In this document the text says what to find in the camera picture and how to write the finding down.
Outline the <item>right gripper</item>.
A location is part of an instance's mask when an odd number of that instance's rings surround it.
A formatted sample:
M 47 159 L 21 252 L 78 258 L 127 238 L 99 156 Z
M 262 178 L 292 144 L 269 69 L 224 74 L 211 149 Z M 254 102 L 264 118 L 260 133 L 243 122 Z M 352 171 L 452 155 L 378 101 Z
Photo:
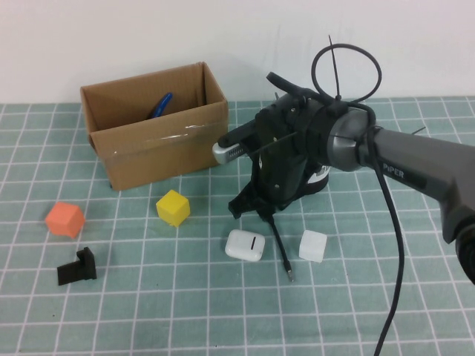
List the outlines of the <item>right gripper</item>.
M 298 134 L 286 123 L 286 111 L 270 105 L 256 115 L 258 149 L 258 193 L 270 204 L 284 209 L 294 199 L 304 175 L 306 156 L 296 146 Z M 235 219 L 260 205 L 253 184 L 247 184 L 228 204 Z M 259 217 L 275 224 L 273 206 L 258 209 Z

